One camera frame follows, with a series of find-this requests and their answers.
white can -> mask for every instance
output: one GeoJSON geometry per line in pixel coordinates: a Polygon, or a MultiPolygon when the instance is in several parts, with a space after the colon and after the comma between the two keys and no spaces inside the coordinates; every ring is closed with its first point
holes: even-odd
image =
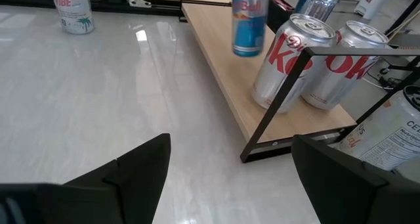
{"type": "MultiPolygon", "coordinates": [[[[277,30],[267,52],[253,86],[254,100],[267,109],[305,47],[331,47],[334,44],[335,32],[326,23],[303,14],[292,14],[289,21],[277,30]]],[[[292,107],[309,81],[310,71],[320,67],[325,59],[326,56],[314,56],[309,60],[278,113],[287,112],[292,107]]]]}
{"type": "Polygon", "coordinates": [[[87,34],[94,30],[90,0],[54,0],[61,26],[71,34],[87,34]]]}
{"type": "Polygon", "coordinates": [[[390,171],[420,154],[420,87],[397,92],[337,149],[390,171]]]}

drink can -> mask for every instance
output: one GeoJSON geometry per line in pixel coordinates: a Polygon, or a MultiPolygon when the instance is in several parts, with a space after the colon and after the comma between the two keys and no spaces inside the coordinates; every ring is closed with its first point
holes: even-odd
{"type": "Polygon", "coordinates": [[[420,87],[394,94],[336,149],[390,171],[420,154],[420,87]]]}
{"type": "Polygon", "coordinates": [[[238,56],[263,51],[268,0],[232,0],[232,50],[238,56]]]}
{"type": "MultiPolygon", "coordinates": [[[[292,14],[277,31],[253,86],[253,98],[268,108],[305,47],[331,47],[335,32],[326,23],[303,14],[292,14]]],[[[319,67],[325,56],[314,56],[305,66],[280,106],[278,113],[287,112],[311,78],[311,69],[319,67]]]]}
{"type": "Polygon", "coordinates": [[[90,0],[54,0],[61,26],[71,34],[87,34],[94,30],[90,0]]]}
{"type": "Polygon", "coordinates": [[[339,0],[299,0],[295,12],[326,21],[339,0]]]}
{"type": "MultiPolygon", "coordinates": [[[[337,41],[341,47],[380,49],[387,46],[388,38],[374,27],[350,20],[337,32],[337,41]]],[[[378,59],[378,56],[328,56],[304,90],[303,99],[316,108],[331,110],[378,59]]]]}

celsius can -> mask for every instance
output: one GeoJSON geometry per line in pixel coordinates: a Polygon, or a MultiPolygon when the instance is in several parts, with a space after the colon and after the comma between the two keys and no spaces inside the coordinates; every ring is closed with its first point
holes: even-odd
{"type": "Polygon", "coordinates": [[[295,12],[326,21],[339,0],[299,0],[295,12]]]}
{"type": "MultiPolygon", "coordinates": [[[[348,21],[337,32],[338,46],[385,48],[388,38],[379,30],[356,21],[348,21]]],[[[378,61],[377,56],[328,56],[314,73],[302,97],[316,108],[330,110],[362,79],[378,61]]]]}
{"type": "Polygon", "coordinates": [[[232,50],[257,56],[264,47],[268,0],[232,0],[232,50]]]}
{"type": "MultiPolygon", "coordinates": [[[[277,30],[261,66],[253,87],[255,101],[263,108],[270,106],[305,47],[332,47],[334,44],[335,32],[326,23],[303,14],[292,14],[277,30]]],[[[291,108],[311,77],[312,66],[319,67],[324,60],[325,56],[314,56],[309,60],[278,113],[291,108]]]]}
{"type": "Polygon", "coordinates": [[[420,87],[394,94],[344,138],[338,150],[390,171],[420,154],[420,87]]]}
{"type": "Polygon", "coordinates": [[[90,0],[54,0],[61,26],[71,34],[87,34],[94,30],[90,0]]]}

table surface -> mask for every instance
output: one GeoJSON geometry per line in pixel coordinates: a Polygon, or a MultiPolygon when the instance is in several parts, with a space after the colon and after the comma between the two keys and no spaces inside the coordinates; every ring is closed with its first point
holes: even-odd
{"type": "MultiPolygon", "coordinates": [[[[241,58],[231,50],[230,7],[196,4],[183,4],[182,7],[242,133],[249,139],[266,112],[252,99],[251,88],[274,33],[266,28],[265,46],[261,55],[241,58]]],[[[323,111],[299,98],[288,113],[273,118],[260,142],[354,124],[355,121],[340,105],[333,110],[323,111]]]]}

